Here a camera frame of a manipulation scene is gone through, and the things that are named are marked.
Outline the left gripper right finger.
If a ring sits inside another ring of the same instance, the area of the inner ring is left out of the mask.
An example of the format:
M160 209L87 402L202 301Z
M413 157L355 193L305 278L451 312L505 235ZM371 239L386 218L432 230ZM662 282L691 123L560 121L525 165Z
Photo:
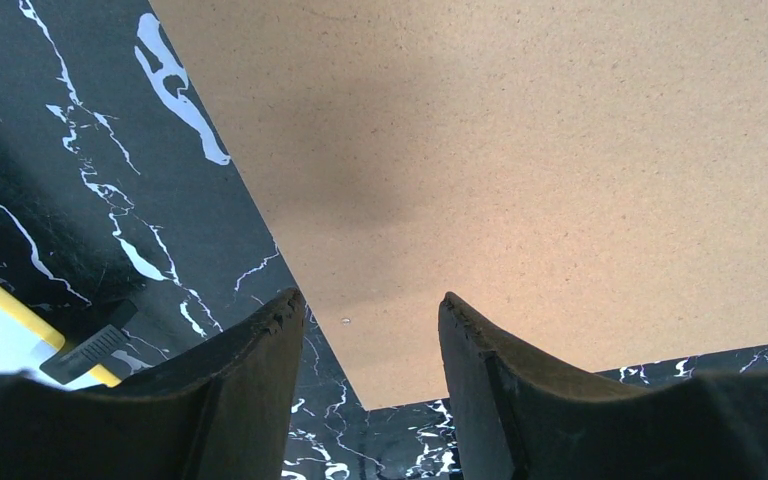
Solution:
M438 332L467 479L768 479L768 373L623 384L512 335L454 293Z

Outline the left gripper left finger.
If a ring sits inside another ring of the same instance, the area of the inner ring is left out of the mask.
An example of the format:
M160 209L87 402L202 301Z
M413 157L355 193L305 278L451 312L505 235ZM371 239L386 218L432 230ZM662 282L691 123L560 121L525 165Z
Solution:
M289 288L115 387L0 375L0 479L278 479L304 330Z

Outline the brown fibreboard backing board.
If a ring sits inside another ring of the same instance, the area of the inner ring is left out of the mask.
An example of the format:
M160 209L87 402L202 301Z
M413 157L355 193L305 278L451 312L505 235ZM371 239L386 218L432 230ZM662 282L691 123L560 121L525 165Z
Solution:
M768 1L157 1L361 404L454 292L575 366L768 344Z

